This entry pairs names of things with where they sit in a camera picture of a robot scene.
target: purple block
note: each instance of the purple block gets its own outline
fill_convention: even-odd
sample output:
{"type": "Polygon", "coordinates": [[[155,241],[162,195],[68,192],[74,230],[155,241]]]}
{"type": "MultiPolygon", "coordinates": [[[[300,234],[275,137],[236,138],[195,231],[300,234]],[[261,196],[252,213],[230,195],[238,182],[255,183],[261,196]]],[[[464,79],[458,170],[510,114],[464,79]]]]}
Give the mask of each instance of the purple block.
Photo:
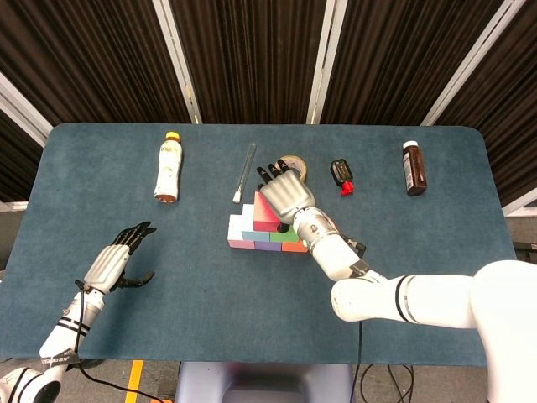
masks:
{"type": "Polygon", "coordinates": [[[255,249],[259,250],[274,250],[277,252],[282,251],[282,243],[281,242],[264,242],[264,241],[255,241],[255,249]]]}

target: yellow bottle cap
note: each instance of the yellow bottle cap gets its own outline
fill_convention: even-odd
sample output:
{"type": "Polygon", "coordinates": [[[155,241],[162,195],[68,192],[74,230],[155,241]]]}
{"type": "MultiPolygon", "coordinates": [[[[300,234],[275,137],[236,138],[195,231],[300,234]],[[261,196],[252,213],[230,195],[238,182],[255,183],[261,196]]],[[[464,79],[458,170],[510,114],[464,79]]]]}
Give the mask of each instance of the yellow bottle cap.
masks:
{"type": "Polygon", "coordinates": [[[180,136],[177,132],[168,132],[166,133],[166,139],[176,139],[177,141],[180,141],[180,136]]]}

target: bottle label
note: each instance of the bottle label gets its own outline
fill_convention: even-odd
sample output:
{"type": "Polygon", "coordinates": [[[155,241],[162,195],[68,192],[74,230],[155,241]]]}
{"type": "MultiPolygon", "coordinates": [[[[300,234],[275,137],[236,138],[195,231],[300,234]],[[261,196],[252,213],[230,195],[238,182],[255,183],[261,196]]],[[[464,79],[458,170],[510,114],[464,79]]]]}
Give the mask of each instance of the bottle label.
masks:
{"type": "Polygon", "coordinates": [[[414,186],[412,178],[412,168],[410,167],[410,155],[406,153],[403,157],[404,176],[406,178],[406,190],[409,191],[414,186]]]}
{"type": "Polygon", "coordinates": [[[159,176],[154,195],[170,195],[177,197],[177,179],[181,162],[181,147],[176,142],[164,142],[160,147],[159,176]]]}

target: red cap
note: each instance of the red cap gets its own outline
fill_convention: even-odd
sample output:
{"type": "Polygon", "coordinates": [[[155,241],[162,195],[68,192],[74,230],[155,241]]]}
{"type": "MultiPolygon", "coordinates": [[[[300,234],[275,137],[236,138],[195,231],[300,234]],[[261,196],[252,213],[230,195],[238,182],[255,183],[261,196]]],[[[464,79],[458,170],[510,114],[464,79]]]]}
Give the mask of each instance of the red cap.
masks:
{"type": "Polygon", "coordinates": [[[341,187],[341,195],[342,196],[348,196],[354,193],[354,185],[351,181],[347,181],[343,183],[343,186],[341,187]]]}

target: orange block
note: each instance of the orange block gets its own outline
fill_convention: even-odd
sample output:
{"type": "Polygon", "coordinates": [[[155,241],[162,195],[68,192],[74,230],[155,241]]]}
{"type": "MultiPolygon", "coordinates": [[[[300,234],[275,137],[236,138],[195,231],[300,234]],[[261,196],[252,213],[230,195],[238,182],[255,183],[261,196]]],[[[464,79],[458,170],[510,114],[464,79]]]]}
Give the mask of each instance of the orange block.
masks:
{"type": "Polygon", "coordinates": [[[278,225],[279,219],[274,214],[269,202],[256,191],[253,198],[253,230],[275,233],[278,231],[278,225]]]}
{"type": "Polygon", "coordinates": [[[282,252],[307,252],[308,248],[304,246],[302,241],[299,242],[282,242],[282,252]]]}

